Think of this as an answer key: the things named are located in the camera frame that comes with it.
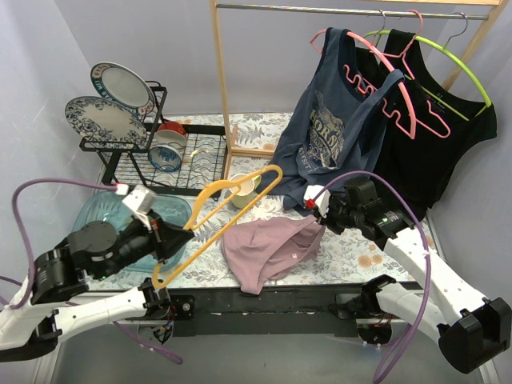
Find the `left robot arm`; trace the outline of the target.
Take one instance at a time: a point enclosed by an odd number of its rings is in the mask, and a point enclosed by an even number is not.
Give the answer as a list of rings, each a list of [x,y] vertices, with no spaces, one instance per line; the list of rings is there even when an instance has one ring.
[[[1,311],[2,362],[40,358],[73,336],[111,322],[160,320],[170,314],[174,305],[169,293],[150,278],[116,296],[70,303],[88,291],[87,278],[103,280],[150,254],[164,262],[194,237],[192,230],[165,222],[155,212],[149,218],[148,226],[134,218],[121,232],[108,222],[90,222],[40,255],[23,284],[28,300]]]

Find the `pink tank top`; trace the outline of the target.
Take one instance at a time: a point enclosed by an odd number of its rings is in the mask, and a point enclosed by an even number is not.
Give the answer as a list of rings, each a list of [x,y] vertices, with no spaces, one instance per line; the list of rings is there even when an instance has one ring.
[[[325,230],[312,215],[257,219],[226,230],[222,254],[241,291],[258,295],[265,282],[282,279],[297,264],[316,258]]]

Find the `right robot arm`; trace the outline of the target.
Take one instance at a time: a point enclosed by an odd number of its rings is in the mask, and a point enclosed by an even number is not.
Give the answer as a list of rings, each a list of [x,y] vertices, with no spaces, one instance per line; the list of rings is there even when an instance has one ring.
[[[349,172],[344,191],[309,186],[304,203],[317,222],[336,234],[356,228],[394,259],[423,288],[417,296],[388,275],[362,285],[360,294],[343,304],[344,314],[380,318],[389,314],[407,324],[395,345],[400,351],[421,331],[438,344],[457,371],[468,374],[511,346],[511,307],[489,299],[465,282],[432,249],[407,205],[393,209],[378,195],[376,175]]]

